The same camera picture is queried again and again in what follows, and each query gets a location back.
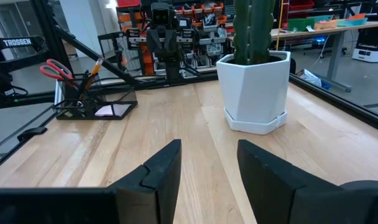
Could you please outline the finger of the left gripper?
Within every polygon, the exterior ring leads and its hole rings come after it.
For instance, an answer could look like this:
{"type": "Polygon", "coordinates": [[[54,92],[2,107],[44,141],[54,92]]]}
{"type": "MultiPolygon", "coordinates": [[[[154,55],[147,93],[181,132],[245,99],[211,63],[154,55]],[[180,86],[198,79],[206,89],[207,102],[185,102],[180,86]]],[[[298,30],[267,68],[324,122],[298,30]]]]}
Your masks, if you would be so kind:
{"type": "Polygon", "coordinates": [[[164,49],[162,58],[176,58],[177,57],[177,31],[167,29],[165,31],[164,49]]]}
{"type": "Polygon", "coordinates": [[[162,50],[162,44],[160,41],[160,33],[162,31],[161,27],[156,27],[155,29],[149,29],[147,31],[147,47],[155,54],[157,58],[160,58],[160,53],[162,50]]]}

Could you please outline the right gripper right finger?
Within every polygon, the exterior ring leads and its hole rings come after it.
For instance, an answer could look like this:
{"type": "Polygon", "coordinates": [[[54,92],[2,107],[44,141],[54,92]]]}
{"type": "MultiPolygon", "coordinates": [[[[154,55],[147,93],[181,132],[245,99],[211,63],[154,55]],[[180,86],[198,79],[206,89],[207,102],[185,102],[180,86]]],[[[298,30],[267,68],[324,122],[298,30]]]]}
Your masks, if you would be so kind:
{"type": "Polygon", "coordinates": [[[258,224],[378,224],[378,180],[335,185],[245,139],[237,160],[258,224]]]}

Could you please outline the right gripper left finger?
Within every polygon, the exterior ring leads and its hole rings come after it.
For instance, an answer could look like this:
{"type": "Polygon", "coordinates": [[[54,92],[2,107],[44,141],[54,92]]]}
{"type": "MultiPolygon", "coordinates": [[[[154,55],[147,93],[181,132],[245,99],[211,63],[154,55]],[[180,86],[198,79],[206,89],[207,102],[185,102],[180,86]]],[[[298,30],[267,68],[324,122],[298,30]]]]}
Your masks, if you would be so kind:
{"type": "Polygon", "coordinates": [[[172,224],[181,166],[174,139],[107,187],[0,189],[0,224],[172,224]]]}

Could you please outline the yellow wooden pencil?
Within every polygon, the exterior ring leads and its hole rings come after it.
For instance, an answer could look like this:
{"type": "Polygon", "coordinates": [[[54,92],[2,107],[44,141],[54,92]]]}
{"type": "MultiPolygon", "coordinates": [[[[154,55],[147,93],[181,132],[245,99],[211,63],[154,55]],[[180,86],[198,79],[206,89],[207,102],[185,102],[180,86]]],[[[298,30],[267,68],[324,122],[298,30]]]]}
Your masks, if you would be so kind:
{"type": "Polygon", "coordinates": [[[91,71],[91,73],[90,73],[90,75],[88,77],[88,82],[87,82],[87,84],[85,86],[84,92],[82,94],[80,94],[80,99],[81,100],[85,97],[85,95],[84,95],[85,90],[89,90],[90,87],[91,87],[91,85],[93,84],[93,82],[95,80],[95,76],[98,74],[102,63],[103,63],[103,58],[97,59],[97,61],[95,63],[95,66],[92,69],[92,71],[91,71]]]}

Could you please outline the black pen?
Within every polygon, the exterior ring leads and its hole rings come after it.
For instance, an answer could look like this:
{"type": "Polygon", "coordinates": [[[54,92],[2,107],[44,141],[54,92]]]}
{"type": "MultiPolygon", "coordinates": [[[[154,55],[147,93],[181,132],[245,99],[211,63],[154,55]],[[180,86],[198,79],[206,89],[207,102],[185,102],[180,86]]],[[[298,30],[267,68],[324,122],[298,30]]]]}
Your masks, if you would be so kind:
{"type": "Polygon", "coordinates": [[[80,93],[81,94],[84,92],[85,86],[88,82],[89,75],[90,75],[89,70],[86,70],[83,74],[83,78],[82,78],[81,85],[80,85],[80,93]]]}

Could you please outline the pink sticky note pad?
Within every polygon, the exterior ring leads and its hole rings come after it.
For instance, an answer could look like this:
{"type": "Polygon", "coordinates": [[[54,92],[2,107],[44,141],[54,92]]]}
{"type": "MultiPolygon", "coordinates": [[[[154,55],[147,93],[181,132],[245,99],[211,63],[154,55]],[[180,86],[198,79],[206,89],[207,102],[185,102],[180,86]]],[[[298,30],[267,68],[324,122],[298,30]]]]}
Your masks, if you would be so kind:
{"type": "Polygon", "coordinates": [[[107,116],[114,116],[115,112],[112,105],[107,105],[97,110],[94,115],[96,117],[107,117],[107,116]]]}

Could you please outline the red-handled scissors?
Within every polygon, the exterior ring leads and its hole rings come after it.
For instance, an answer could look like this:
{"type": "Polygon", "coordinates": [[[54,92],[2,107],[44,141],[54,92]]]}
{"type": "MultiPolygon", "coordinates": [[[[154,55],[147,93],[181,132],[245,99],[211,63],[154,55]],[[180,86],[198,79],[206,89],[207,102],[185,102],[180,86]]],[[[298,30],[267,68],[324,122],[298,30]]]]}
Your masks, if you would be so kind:
{"type": "Polygon", "coordinates": [[[64,64],[60,63],[57,60],[54,60],[52,58],[48,59],[45,65],[41,65],[39,67],[39,70],[43,75],[47,77],[64,81],[70,87],[75,86],[75,83],[73,81],[73,73],[69,68],[67,68],[66,66],[64,66],[64,64]]]}

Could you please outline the black mesh desk organizer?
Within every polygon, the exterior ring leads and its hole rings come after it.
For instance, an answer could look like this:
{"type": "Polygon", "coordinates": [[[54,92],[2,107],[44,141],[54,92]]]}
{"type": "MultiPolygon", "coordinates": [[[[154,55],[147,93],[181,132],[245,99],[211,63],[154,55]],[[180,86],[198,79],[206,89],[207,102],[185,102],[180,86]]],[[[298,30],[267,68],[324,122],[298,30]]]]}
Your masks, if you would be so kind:
{"type": "Polygon", "coordinates": [[[135,89],[130,85],[106,86],[96,78],[89,90],[85,90],[85,97],[80,99],[80,85],[83,76],[73,79],[75,86],[70,87],[64,81],[59,80],[58,85],[62,92],[61,99],[52,109],[59,120],[122,120],[138,104],[135,89]],[[96,117],[95,112],[103,106],[112,105],[115,115],[96,117]],[[69,111],[72,118],[63,114],[69,111]]]}

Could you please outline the parts shelf with orange bins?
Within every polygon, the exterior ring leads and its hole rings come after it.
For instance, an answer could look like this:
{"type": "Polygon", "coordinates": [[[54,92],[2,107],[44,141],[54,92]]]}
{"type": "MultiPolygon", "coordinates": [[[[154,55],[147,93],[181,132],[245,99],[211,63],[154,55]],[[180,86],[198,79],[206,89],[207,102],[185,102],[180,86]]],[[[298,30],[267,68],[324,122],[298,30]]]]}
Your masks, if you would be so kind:
{"type": "MultiPolygon", "coordinates": [[[[224,15],[224,3],[222,0],[172,0],[172,5],[178,16],[189,19],[197,31],[199,41],[194,48],[187,50],[187,63],[198,73],[213,68],[216,61],[224,54],[226,46],[227,31],[225,29],[226,16],[224,15]]],[[[140,14],[140,0],[133,0],[131,3],[120,1],[120,20],[130,21],[132,24],[125,26],[122,33],[126,39],[128,28],[143,28],[145,24],[140,14]]],[[[148,75],[163,75],[166,79],[165,64],[157,60],[145,43],[141,43],[139,49],[142,52],[140,61],[145,65],[145,72],[148,75]]],[[[193,78],[195,75],[185,70],[180,70],[184,79],[193,78]]]]}

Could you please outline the white pot saucer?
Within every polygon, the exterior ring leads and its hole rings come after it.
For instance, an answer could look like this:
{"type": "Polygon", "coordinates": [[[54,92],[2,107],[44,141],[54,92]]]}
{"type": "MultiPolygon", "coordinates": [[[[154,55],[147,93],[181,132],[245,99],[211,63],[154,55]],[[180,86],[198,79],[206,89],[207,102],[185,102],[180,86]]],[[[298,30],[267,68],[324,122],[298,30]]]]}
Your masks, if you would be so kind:
{"type": "Polygon", "coordinates": [[[231,115],[224,109],[225,118],[229,124],[229,127],[233,131],[240,131],[244,133],[266,135],[275,131],[279,127],[283,126],[287,121],[287,110],[285,110],[281,115],[278,115],[269,123],[254,123],[249,121],[236,121],[233,120],[231,115]]]}

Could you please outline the white faceted plant pot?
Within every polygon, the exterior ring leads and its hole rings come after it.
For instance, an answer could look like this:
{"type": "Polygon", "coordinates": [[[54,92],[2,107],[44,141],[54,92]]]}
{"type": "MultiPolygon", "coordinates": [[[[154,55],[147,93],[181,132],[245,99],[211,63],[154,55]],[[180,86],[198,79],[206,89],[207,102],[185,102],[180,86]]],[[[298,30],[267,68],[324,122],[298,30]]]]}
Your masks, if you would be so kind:
{"type": "Polygon", "coordinates": [[[269,123],[285,112],[291,53],[271,51],[269,61],[237,65],[233,55],[216,63],[224,109],[235,121],[269,123]]]}

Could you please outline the white printed cardboard box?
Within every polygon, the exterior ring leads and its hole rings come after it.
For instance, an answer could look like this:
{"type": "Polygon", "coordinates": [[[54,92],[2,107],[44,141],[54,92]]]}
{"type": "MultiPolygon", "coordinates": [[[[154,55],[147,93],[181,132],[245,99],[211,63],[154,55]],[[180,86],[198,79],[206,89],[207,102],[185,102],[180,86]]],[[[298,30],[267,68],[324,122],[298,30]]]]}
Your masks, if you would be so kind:
{"type": "Polygon", "coordinates": [[[311,83],[312,85],[321,87],[321,79],[307,69],[300,70],[295,74],[295,76],[305,80],[308,83],[311,83]]]}

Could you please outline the wooden desk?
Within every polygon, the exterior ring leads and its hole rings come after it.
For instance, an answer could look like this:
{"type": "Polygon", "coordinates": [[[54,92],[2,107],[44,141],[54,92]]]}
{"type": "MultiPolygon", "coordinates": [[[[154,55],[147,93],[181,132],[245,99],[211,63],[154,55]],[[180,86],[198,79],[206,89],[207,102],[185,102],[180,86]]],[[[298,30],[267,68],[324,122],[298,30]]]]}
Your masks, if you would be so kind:
{"type": "Polygon", "coordinates": [[[336,81],[339,58],[341,55],[341,50],[342,50],[343,42],[344,42],[344,33],[347,30],[368,29],[368,28],[374,28],[374,27],[378,27],[378,22],[372,21],[372,22],[366,22],[364,25],[361,25],[361,26],[337,27],[334,29],[316,30],[313,32],[282,32],[280,29],[272,29],[271,36],[272,36],[272,40],[302,39],[305,37],[314,37],[314,36],[320,36],[320,35],[334,36],[333,51],[332,51],[331,59],[329,62],[327,74],[325,77],[320,76],[320,75],[318,77],[320,77],[322,80],[329,83],[330,85],[343,89],[346,92],[351,92],[353,88],[352,86],[336,81]]]}

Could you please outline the white machine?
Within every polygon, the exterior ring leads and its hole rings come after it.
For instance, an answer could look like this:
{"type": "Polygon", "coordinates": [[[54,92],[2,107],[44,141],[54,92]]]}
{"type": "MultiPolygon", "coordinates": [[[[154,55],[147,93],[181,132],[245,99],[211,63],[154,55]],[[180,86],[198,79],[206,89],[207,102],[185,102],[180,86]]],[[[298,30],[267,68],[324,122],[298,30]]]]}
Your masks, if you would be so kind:
{"type": "Polygon", "coordinates": [[[378,63],[378,27],[359,31],[352,59],[378,63]]]}

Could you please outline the black frame clamp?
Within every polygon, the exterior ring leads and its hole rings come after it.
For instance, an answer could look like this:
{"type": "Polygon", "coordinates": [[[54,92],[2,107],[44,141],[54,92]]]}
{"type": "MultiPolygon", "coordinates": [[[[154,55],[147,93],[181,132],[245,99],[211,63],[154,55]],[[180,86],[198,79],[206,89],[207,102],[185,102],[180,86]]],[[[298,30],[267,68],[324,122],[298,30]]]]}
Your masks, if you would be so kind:
{"type": "Polygon", "coordinates": [[[31,139],[33,136],[44,134],[47,131],[46,127],[37,127],[37,128],[30,128],[22,132],[18,135],[17,139],[19,142],[26,141],[31,139]]]}

